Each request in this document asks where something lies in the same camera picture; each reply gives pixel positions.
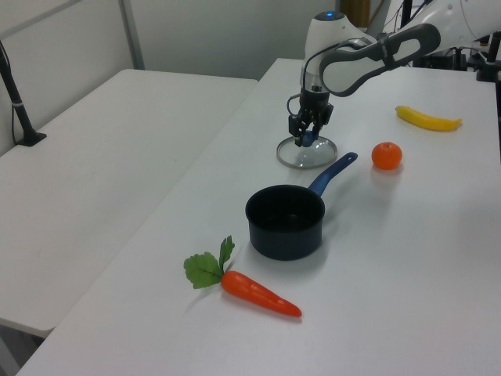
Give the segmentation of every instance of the orange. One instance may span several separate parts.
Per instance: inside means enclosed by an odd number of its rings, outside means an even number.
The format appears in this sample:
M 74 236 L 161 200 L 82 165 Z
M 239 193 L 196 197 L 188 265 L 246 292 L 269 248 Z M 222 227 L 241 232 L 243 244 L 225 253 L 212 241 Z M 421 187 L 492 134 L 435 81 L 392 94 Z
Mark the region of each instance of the orange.
M 373 149 L 374 166 L 381 170 L 393 170 L 400 165 L 402 149 L 396 143 L 380 143 Z

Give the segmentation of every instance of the yellow banana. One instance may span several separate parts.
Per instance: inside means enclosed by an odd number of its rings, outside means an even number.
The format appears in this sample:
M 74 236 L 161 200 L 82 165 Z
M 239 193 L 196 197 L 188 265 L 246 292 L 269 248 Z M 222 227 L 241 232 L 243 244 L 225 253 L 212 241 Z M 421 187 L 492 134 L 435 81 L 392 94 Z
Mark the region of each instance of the yellow banana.
M 397 106 L 397 115 L 399 118 L 408 121 L 418 127 L 430 129 L 432 131 L 454 131 L 463 122 L 462 119 L 451 120 L 441 119 L 439 117 L 432 117 L 430 115 L 422 114 L 407 106 Z

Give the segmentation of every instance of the carrot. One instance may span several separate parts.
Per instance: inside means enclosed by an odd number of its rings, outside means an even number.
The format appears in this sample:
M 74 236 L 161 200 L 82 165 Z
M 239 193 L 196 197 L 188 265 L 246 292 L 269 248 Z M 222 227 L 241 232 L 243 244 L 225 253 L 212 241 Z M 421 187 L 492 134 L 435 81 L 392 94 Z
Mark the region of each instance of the carrot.
M 280 298 L 277 294 L 274 294 L 242 273 L 232 270 L 225 272 L 221 279 L 221 286 L 229 294 L 263 308 L 282 313 L 283 315 L 302 316 L 301 310 L 294 304 Z
M 221 283 L 224 291 L 238 298 L 284 315 L 301 317 L 302 313 L 298 307 L 280 298 L 266 287 L 242 273 L 225 271 L 225 262 L 228 262 L 234 247 L 232 237 L 229 236 L 221 243 L 219 260 L 210 252 L 187 258 L 183 266 L 186 278 L 193 284 L 193 288 L 204 288 Z

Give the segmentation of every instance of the white wall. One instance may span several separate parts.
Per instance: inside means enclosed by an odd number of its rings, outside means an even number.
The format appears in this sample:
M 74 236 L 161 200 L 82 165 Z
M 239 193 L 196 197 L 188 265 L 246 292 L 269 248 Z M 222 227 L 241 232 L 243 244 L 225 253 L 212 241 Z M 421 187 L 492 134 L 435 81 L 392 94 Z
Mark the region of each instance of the white wall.
M 132 68 L 118 0 L 73 1 L 70 6 L 49 15 L 50 9 L 61 6 L 61 0 L 36 1 L 35 13 L 28 6 L 32 0 L 0 1 L 0 23 L 12 18 L 29 24 L 22 30 L 16 25 L 4 28 L 0 38 L 35 129 L 118 71 Z M 24 8 L 12 5 L 14 2 L 23 3 Z M 10 98 L 0 81 L 0 155 L 13 147 L 10 119 Z M 17 139 L 22 137 L 20 130 L 16 117 Z
M 128 0 L 146 69 L 260 79 L 334 0 Z

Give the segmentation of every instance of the tangerine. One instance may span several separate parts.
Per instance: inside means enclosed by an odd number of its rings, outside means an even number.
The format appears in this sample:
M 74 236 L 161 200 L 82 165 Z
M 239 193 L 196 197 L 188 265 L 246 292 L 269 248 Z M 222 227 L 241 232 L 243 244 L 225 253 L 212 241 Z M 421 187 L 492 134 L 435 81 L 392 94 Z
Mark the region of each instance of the tangerine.
M 381 170 L 393 170 L 400 165 L 402 149 L 396 143 L 379 143 L 372 153 L 374 166 Z

